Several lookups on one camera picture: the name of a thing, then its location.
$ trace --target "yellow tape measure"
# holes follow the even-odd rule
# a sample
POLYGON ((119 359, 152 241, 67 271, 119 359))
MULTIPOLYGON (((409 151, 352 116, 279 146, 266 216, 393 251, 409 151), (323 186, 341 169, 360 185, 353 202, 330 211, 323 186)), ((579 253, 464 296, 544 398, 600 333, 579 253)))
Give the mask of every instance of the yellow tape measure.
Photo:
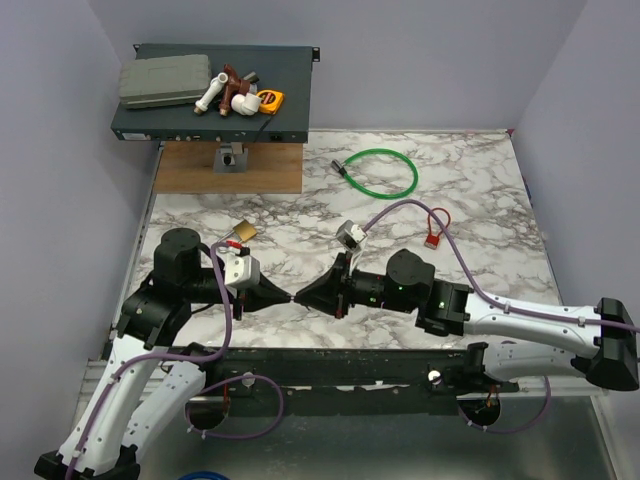
POLYGON ((284 93, 276 90, 261 90, 257 94, 260 99, 260 112, 274 115, 282 102, 284 101, 284 93))

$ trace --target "white pvc pipe fitting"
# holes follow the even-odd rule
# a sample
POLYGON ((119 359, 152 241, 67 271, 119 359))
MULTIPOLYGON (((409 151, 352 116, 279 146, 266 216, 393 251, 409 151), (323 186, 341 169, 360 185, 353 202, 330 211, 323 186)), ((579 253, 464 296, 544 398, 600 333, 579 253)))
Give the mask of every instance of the white pvc pipe fitting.
POLYGON ((217 77, 211 80, 209 89, 205 92, 202 98, 196 102, 196 108, 193 111, 196 112, 198 115, 201 115, 202 113, 206 112, 209 109, 209 104, 211 103, 211 100, 213 100, 215 96, 222 91, 222 89, 224 88, 224 85, 228 81, 229 81, 229 76, 224 72, 220 72, 217 77))
POLYGON ((246 95, 238 93, 231 99, 231 108, 240 115, 253 115, 260 108, 260 102, 262 102, 262 99, 253 93, 247 93, 246 95))

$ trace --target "screw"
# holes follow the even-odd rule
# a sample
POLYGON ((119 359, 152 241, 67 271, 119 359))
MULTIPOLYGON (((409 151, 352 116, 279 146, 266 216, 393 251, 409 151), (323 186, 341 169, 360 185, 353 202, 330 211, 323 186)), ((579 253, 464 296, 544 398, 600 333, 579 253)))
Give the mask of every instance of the screw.
POLYGON ((438 385, 440 382, 442 382, 442 374, 437 370, 431 370, 427 374, 427 378, 432 385, 438 385))

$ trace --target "wooden platform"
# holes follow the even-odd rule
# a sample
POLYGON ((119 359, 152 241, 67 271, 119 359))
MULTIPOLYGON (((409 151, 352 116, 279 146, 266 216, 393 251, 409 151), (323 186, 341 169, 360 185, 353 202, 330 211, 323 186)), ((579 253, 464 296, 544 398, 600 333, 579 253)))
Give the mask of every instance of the wooden platform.
POLYGON ((300 143, 248 144, 245 173, 213 173, 217 142, 167 142, 156 193, 301 193, 300 143))

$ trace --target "blue cable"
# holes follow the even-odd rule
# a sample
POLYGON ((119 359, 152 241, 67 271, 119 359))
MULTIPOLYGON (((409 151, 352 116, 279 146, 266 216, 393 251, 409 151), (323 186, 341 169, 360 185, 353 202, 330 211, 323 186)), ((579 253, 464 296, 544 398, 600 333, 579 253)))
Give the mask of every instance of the blue cable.
POLYGON ((229 480, 224 475, 215 472, 195 472, 185 475, 178 480, 229 480))

